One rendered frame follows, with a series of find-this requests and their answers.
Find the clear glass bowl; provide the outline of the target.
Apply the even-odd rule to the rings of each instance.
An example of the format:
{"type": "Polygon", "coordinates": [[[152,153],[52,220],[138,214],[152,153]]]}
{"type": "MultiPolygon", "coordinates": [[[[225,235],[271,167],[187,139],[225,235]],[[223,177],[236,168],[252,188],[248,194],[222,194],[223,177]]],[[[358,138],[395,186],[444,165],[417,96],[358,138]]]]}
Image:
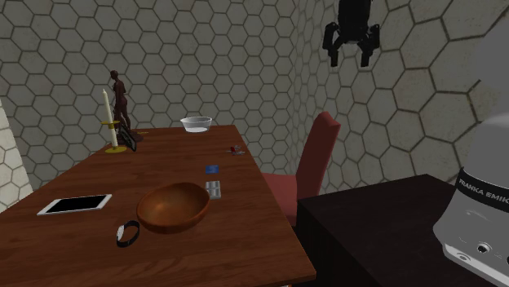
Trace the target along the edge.
{"type": "Polygon", "coordinates": [[[189,133],[201,133],[210,129],[212,118],[211,117],[185,117],[182,118],[181,123],[184,129],[189,133]]]}

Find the black picture frame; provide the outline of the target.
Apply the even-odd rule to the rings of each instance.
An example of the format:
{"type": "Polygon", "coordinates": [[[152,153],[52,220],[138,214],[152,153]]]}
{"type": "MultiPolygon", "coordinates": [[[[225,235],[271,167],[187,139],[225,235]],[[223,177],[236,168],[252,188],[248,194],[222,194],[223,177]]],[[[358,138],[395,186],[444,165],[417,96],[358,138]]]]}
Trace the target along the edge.
{"type": "Polygon", "coordinates": [[[129,130],[127,130],[123,125],[119,126],[118,134],[122,139],[123,143],[130,148],[133,152],[137,150],[137,143],[135,139],[132,137],[129,130]]]}

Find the white candle on yellow holder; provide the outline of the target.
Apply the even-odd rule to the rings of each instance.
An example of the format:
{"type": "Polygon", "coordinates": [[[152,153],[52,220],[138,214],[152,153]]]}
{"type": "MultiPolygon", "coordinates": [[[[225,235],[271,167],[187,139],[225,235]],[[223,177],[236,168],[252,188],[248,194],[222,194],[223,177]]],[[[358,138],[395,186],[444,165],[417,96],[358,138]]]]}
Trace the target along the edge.
{"type": "Polygon", "coordinates": [[[115,131],[115,127],[114,126],[117,123],[119,123],[119,121],[114,121],[113,120],[113,115],[111,113],[111,108],[110,108],[110,105],[109,105],[108,93],[106,92],[106,90],[102,90],[102,95],[103,95],[103,98],[104,98],[104,109],[105,109],[105,112],[106,112],[107,120],[106,121],[102,121],[101,124],[108,127],[108,130],[109,130],[110,135],[111,135],[111,148],[106,149],[105,152],[106,153],[125,152],[126,151],[126,147],[125,146],[119,146],[118,142],[117,142],[117,135],[116,135],[116,131],[115,131]]]}

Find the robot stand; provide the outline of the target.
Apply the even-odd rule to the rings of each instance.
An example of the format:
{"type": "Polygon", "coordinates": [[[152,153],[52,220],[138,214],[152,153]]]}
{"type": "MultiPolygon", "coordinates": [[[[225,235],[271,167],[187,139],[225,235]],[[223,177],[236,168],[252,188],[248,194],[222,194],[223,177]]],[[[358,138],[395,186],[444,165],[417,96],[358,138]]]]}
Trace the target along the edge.
{"type": "Polygon", "coordinates": [[[294,287],[495,287],[446,258],[432,231],[453,193],[425,174],[299,201],[316,278],[294,287]]]}

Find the brown wooden bowl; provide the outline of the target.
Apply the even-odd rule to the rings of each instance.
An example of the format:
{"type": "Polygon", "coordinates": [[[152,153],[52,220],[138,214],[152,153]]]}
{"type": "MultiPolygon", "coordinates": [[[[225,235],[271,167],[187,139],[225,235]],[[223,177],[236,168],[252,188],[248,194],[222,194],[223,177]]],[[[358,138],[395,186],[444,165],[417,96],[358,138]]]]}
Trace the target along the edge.
{"type": "Polygon", "coordinates": [[[172,234],[200,223],[208,211],[210,195],[195,183],[173,183],[144,195],[136,213],[140,223],[151,232],[172,234]]]}

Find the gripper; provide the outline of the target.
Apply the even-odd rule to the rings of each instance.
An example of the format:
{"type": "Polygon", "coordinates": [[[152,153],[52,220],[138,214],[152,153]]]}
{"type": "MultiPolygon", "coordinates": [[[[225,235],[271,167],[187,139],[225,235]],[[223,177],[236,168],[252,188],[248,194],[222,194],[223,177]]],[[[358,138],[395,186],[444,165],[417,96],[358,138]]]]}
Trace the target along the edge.
{"type": "Polygon", "coordinates": [[[372,0],[339,0],[338,23],[326,25],[322,48],[330,57],[330,66],[337,67],[339,48],[357,42],[361,49],[361,67],[368,67],[370,57],[380,47],[380,25],[368,26],[372,0]]]}

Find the brown wooden table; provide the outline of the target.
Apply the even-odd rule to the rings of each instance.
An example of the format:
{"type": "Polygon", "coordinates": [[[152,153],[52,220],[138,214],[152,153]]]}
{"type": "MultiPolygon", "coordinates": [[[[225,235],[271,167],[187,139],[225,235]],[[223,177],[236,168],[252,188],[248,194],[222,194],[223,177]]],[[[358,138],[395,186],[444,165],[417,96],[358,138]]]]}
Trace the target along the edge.
{"type": "Polygon", "coordinates": [[[235,126],[147,129],[137,150],[99,150],[0,213],[0,287],[280,287],[316,273],[235,126]],[[206,166],[218,165],[218,174],[206,166]],[[220,181],[205,218],[116,245],[149,191],[220,181]],[[55,199],[112,194],[101,210],[37,216],[55,199]]]}

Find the dark brown human figure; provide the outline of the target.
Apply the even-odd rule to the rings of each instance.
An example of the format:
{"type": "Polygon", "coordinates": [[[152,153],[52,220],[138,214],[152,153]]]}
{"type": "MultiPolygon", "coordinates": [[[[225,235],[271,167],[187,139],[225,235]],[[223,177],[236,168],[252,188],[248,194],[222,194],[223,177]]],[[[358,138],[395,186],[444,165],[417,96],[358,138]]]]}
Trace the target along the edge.
{"type": "Polygon", "coordinates": [[[121,122],[122,126],[125,127],[130,132],[135,142],[141,142],[144,139],[144,137],[138,134],[137,132],[131,130],[131,120],[127,112],[128,101],[125,97],[126,93],[125,85],[123,81],[119,79],[118,72],[116,70],[110,71],[110,77],[114,80],[112,87],[113,92],[115,94],[114,119],[116,121],[121,122]]]}

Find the black wristwatch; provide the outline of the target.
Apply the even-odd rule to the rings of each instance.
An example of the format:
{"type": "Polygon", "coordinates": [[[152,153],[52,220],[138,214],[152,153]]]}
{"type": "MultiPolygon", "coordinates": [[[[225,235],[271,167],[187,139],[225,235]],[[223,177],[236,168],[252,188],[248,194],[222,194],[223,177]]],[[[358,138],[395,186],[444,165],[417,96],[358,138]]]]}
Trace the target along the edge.
{"type": "Polygon", "coordinates": [[[116,245],[126,248],[135,243],[140,234],[140,224],[136,220],[130,220],[118,227],[116,231],[116,245]]]}

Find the white tablet with black screen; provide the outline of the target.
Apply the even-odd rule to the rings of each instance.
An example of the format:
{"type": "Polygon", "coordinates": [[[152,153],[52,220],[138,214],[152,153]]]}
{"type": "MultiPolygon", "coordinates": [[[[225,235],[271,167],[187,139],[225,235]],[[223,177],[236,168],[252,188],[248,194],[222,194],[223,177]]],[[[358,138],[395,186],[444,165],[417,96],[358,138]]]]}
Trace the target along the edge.
{"type": "Polygon", "coordinates": [[[41,209],[37,216],[101,210],[111,197],[112,194],[103,194],[55,199],[41,209]]]}

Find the red chair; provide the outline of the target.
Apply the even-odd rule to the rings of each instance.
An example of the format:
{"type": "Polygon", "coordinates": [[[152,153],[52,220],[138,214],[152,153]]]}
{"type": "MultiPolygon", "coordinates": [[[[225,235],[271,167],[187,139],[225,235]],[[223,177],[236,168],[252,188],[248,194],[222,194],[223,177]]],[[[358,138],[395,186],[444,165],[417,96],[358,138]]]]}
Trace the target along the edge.
{"type": "Polygon", "coordinates": [[[341,125],[328,112],[313,122],[295,175],[263,173],[283,214],[294,227],[298,200],[317,196],[341,125]]]}

